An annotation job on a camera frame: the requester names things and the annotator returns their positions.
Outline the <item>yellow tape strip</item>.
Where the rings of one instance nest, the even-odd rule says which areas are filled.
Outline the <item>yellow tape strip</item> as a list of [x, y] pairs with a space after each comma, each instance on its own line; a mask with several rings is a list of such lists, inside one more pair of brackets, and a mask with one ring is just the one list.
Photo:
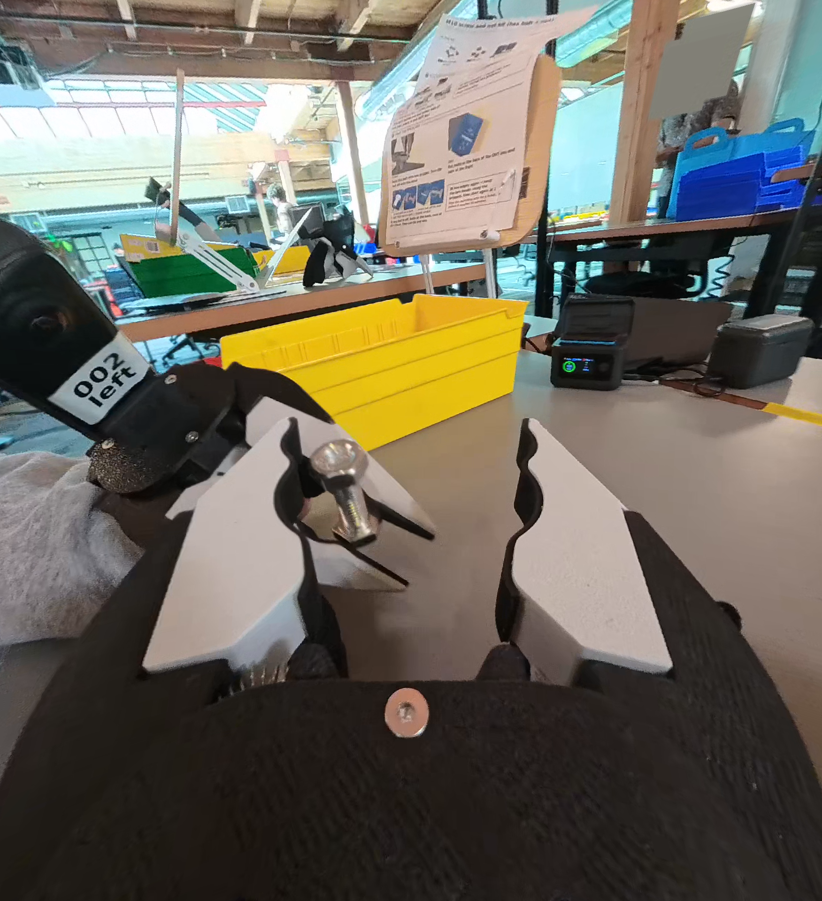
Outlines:
[[821, 412], [812, 412], [794, 406], [777, 404], [773, 402], [766, 403], [762, 408], [762, 411], [775, 415], [777, 417], [791, 419], [797, 422], [804, 422], [822, 428]]

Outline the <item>stack of blue bins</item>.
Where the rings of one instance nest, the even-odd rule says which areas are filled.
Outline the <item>stack of blue bins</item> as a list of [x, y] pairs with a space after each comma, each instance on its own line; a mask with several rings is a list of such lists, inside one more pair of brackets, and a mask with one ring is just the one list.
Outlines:
[[677, 157], [668, 219], [717, 219], [799, 207], [804, 184], [796, 178], [774, 182], [774, 176], [801, 167], [814, 138], [815, 130], [807, 130], [800, 118], [735, 137], [721, 128], [698, 131]]

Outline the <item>white hinged bracket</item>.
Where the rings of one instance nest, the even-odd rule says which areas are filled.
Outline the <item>white hinged bracket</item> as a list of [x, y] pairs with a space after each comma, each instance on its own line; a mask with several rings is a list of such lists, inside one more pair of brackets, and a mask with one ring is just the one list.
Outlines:
[[231, 283], [238, 292], [258, 292], [260, 286], [255, 278], [249, 276], [236, 265], [229, 262], [218, 252], [214, 251], [206, 242], [196, 234], [188, 231], [177, 232], [176, 244], [179, 249], [195, 259], [199, 260], [212, 270], [217, 276]]

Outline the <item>white clipboard stand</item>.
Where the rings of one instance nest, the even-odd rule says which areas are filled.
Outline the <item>white clipboard stand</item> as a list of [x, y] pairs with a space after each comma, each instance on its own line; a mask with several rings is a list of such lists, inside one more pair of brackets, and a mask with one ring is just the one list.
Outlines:
[[[430, 254], [419, 257], [422, 266], [426, 287], [434, 287], [435, 294], [458, 297], [476, 297], [497, 299], [502, 296], [502, 289], [498, 286], [497, 261], [494, 250], [475, 250], [465, 252], [446, 252]], [[442, 264], [472, 266], [484, 265], [484, 277], [479, 279], [462, 281], [447, 286], [435, 286], [432, 282], [432, 273]]]

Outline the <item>long wooden workbench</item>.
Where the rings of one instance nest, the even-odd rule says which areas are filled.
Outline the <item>long wooden workbench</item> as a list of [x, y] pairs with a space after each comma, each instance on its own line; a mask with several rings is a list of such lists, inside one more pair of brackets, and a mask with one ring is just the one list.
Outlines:
[[421, 266], [387, 267], [374, 276], [351, 276], [345, 281], [311, 289], [293, 283], [273, 297], [220, 301], [189, 311], [128, 317], [116, 325], [133, 343], [180, 334], [215, 340], [328, 311], [411, 297], [423, 293], [425, 288]]

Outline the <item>black white tool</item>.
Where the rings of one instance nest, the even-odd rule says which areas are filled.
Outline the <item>black white tool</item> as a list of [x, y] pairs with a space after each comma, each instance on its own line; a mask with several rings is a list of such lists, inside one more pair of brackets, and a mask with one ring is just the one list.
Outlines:
[[335, 277], [346, 279], [358, 272], [374, 275], [371, 266], [355, 251], [355, 224], [352, 212], [345, 205], [337, 205], [330, 219], [319, 212], [304, 216], [298, 235], [311, 243], [303, 274], [305, 289]]

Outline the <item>silver hex bolt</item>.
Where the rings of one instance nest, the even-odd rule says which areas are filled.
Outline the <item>silver hex bolt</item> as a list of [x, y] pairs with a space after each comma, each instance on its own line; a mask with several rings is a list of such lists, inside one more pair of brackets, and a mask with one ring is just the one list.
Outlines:
[[335, 503], [333, 535], [356, 547], [374, 541], [378, 525], [361, 485], [368, 457], [360, 445], [346, 438], [326, 442], [308, 457], [308, 467]]

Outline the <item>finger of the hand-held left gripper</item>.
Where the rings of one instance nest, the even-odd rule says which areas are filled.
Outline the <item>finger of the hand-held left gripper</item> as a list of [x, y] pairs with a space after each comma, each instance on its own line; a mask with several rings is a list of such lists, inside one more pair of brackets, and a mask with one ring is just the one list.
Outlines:
[[[285, 418], [294, 418], [298, 423], [301, 450], [305, 457], [310, 457], [316, 449], [328, 442], [353, 439], [337, 423], [325, 422], [317, 415], [279, 400], [263, 397], [247, 414], [247, 444], [253, 446], [274, 424]], [[428, 540], [434, 539], [436, 527], [427, 512], [369, 454], [367, 461], [368, 466], [360, 479], [361, 488], [366, 495], [396, 513], [406, 531]]]
[[[201, 495], [249, 452], [249, 447], [231, 450], [210, 479], [180, 493], [167, 511], [167, 518], [173, 520], [181, 512], [193, 511]], [[309, 541], [317, 579], [322, 586], [384, 592], [403, 592], [407, 589], [407, 580], [367, 556], [362, 550], [345, 544], [333, 533], [324, 536], [317, 533], [316, 525], [328, 527], [336, 524], [336, 504], [333, 500], [312, 500], [310, 510], [311, 512], [300, 513], [298, 525]]]

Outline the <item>printed instruction sheet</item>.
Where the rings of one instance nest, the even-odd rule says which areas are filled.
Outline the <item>printed instruction sheet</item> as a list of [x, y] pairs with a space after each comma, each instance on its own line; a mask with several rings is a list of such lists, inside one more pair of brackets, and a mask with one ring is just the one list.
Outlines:
[[394, 237], [513, 225], [535, 62], [591, 14], [440, 18], [384, 138], [380, 215]]

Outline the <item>black label printer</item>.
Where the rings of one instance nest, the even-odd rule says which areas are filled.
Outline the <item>black label printer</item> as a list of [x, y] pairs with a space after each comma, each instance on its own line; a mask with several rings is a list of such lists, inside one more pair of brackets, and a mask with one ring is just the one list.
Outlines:
[[552, 333], [552, 386], [594, 391], [618, 389], [634, 312], [631, 298], [569, 299]]

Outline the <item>grey hard case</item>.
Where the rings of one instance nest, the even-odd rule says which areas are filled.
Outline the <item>grey hard case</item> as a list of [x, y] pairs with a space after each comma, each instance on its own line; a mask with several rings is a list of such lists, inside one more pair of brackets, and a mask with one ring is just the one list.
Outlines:
[[706, 374], [726, 389], [754, 389], [792, 376], [814, 332], [812, 320], [771, 313], [720, 326]]

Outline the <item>small yellow plastic bin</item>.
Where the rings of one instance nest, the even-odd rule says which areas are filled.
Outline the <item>small yellow plastic bin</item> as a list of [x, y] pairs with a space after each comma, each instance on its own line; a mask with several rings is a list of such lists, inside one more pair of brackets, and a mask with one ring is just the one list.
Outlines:
[[257, 250], [251, 253], [259, 273], [263, 274], [268, 270], [274, 276], [304, 273], [311, 255], [309, 248], [304, 245], [292, 246], [280, 254], [279, 252], [282, 249], [280, 247], [270, 250]]

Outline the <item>grey laptop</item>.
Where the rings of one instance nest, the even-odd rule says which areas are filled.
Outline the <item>grey laptop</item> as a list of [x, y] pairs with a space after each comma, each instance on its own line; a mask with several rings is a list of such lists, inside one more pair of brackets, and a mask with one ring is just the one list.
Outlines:
[[732, 305], [722, 301], [636, 298], [625, 366], [701, 363], [731, 317]]

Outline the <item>labelled yellow plastic bin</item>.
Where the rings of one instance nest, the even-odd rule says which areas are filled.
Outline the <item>labelled yellow plastic bin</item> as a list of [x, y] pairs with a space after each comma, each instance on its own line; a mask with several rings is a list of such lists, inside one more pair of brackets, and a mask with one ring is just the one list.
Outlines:
[[129, 264], [178, 257], [184, 254], [179, 247], [163, 242], [154, 235], [145, 236], [122, 232], [120, 234], [120, 244], [123, 248], [125, 261]]

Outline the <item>black frame workbench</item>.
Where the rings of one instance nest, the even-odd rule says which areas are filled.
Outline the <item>black frame workbench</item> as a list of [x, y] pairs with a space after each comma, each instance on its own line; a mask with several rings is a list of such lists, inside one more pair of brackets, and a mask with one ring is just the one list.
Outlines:
[[[822, 176], [815, 182], [822, 194]], [[576, 287], [580, 262], [707, 263], [727, 255], [740, 237], [765, 235], [768, 243], [761, 258], [744, 315], [747, 318], [774, 312], [791, 267], [799, 264], [799, 245], [790, 242], [796, 209], [696, 221], [638, 221], [622, 226], [563, 227], [546, 239], [537, 238], [537, 274], [545, 282], [536, 288], [535, 311], [543, 317], [555, 314]], [[803, 237], [822, 227], [822, 206], [812, 206], [803, 219]], [[822, 242], [822, 232], [818, 233]], [[800, 314], [822, 325], [822, 244], [814, 276], [801, 304]]]

